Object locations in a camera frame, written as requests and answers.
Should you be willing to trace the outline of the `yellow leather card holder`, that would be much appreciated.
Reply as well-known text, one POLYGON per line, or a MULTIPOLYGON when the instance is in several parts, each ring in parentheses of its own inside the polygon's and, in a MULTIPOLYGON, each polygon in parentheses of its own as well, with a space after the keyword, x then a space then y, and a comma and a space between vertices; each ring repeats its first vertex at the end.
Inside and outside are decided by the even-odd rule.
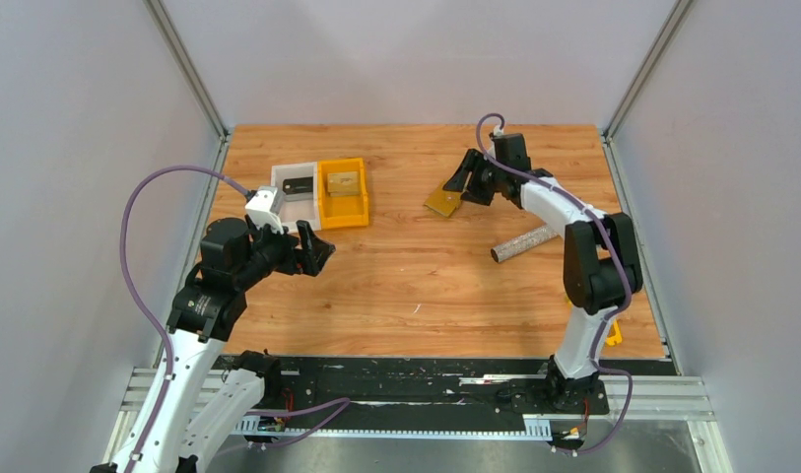
POLYGON ((430 193, 424 207, 441 217, 450 218, 462 205, 462 192, 445 190, 445 186, 446 180, 430 193))

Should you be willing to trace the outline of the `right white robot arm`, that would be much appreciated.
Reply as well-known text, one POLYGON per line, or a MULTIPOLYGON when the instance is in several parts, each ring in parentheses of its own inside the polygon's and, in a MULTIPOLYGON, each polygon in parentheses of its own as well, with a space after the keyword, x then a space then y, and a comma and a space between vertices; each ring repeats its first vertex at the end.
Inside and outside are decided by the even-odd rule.
POLYGON ((501 195, 562 238, 563 283, 572 309, 544 387, 551 407, 569 411, 597 381, 609 328, 642 287, 633 221, 626 213, 594 208, 545 169, 532 168, 522 134, 494 136, 492 143, 492 153, 468 149, 443 188, 480 205, 501 195))

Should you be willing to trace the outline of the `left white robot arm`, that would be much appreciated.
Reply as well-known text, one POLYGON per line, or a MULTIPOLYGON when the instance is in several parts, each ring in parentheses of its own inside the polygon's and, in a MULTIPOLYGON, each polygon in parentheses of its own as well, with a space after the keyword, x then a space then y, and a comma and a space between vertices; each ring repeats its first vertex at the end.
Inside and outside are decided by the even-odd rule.
POLYGON ((317 276, 334 254, 306 221, 298 232, 256 228, 247 218, 211 224, 201 259, 175 295, 165 330, 163 362, 120 449, 95 472, 203 472, 238 422, 284 394, 281 362, 245 351, 201 409, 199 393, 247 308, 246 293, 273 273, 317 276))

